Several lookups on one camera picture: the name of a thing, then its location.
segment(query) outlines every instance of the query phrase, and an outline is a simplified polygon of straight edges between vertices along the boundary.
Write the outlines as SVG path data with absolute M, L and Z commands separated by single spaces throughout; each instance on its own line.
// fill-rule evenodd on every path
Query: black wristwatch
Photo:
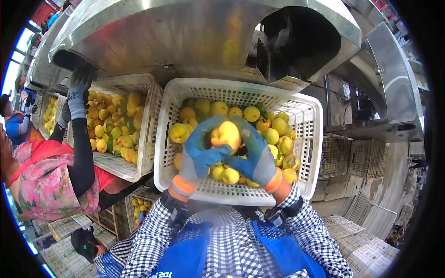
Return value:
M 180 230 L 190 215 L 187 204 L 170 196 L 167 189 L 161 194 L 160 202 L 171 213 L 169 226 L 175 231 Z
M 285 220 L 288 217 L 297 216 L 303 206 L 303 198 L 300 196 L 298 200 L 287 208 L 279 208 L 273 207 L 272 209 L 267 209 L 264 215 L 264 220 L 266 220 L 269 224 L 278 227 L 280 229 L 284 229 Z

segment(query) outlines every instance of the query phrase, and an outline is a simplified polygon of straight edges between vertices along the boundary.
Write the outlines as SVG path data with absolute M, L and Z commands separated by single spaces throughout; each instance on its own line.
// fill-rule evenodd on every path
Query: stainless steel machine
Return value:
M 201 77 L 300 92 L 331 73 L 366 93 L 380 119 L 327 132 L 421 139 L 406 57 L 385 23 L 362 34 L 351 12 L 341 0 L 83 0 L 49 58 L 69 71 L 87 60 L 99 77 L 151 73 L 161 86 Z
M 34 91 L 45 91 L 49 89 L 52 92 L 66 95 L 67 88 L 62 86 L 61 82 L 71 74 L 71 72 L 50 63 L 48 52 L 51 49 L 54 39 L 59 34 L 62 26 L 73 10 L 74 9 L 69 6 L 43 36 L 26 75 L 25 88 Z
M 260 23 L 259 55 L 249 56 Z M 208 77 L 299 92 L 360 45 L 360 28 L 340 0 L 84 0 L 49 56 L 68 70 L 83 57 L 100 77 L 150 72 L 161 85 Z

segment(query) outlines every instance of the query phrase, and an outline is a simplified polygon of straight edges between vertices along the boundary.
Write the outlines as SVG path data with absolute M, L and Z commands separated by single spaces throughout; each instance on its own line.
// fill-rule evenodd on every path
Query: orange glove cuff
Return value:
M 191 196 L 194 192 L 196 187 L 194 185 L 190 185 L 186 183 L 179 175 L 176 175 L 173 178 L 173 185 L 176 189 L 176 191 L 179 193 L 179 195 L 182 196 Z
M 283 172 L 279 167 L 277 167 L 277 172 L 275 176 L 271 179 L 271 181 L 264 187 L 264 190 L 267 193 L 274 193 L 277 190 L 278 186 L 281 183 L 281 179 L 283 178 Z

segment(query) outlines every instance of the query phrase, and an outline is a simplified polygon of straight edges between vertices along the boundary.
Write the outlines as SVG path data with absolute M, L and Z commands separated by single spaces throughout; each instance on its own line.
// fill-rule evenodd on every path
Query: gloved hand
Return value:
M 25 100 L 25 107 L 29 107 L 32 103 L 32 93 L 28 93 L 28 97 Z
M 94 67 L 90 64 L 76 68 L 71 76 L 68 90 L 68 106 L 71 119 L 86 118 L 85 105 L 88 102 L 88 89 L 91 87 Z
M 68 102 L 65 102 L 62 107 L 62 112 L 57 118 L 57 123 L 60 127 L 68 127 L 68 123 L 71 121 L 71 111 L 69 110 Z
M 37 111 L 37 104 L 31 104 L 29 106 L 29 111 L 31 112 L 31 114 L 34 114 Z
M 280 168 L 275 166 L 274 157 L 266 141 L 251 124 L 240 116 L 232 116 L 231 121 L 238 127 L 241 138 L 247 147 L 248 155 L 246 160 L 238 156 L 226 157 L 224 164 L 259 184 L 266 192 L 275 192 L 283 173 Z
M 204 137 L 219 127 L 226 119 L 222 116 L 212 117 L 200 123 L 189 136 L 182 148 L 182 167 L 179 175 L 173 179 L 173 188 L 181 196 L 191 196 L 199 180 L 207 177 L 210 166 L 230 155 L 230 145 L 221 145 L 214 149 L 206 149 Z

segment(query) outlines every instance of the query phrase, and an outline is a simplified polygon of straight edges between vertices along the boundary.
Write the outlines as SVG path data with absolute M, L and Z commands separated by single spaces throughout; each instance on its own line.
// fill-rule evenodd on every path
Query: pink floral shirt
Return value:
M 14 152 L 21 164 L 29 160 L 31 144 L 22 143 Z M 54 221 L 76 214 L 99 211 L 99 182 L 79 199 L 69 179 L 68 166 L 74 164 L 73 154 L 64 154 L 31 164 L 19 176 L 19 205 L 31 219 Z

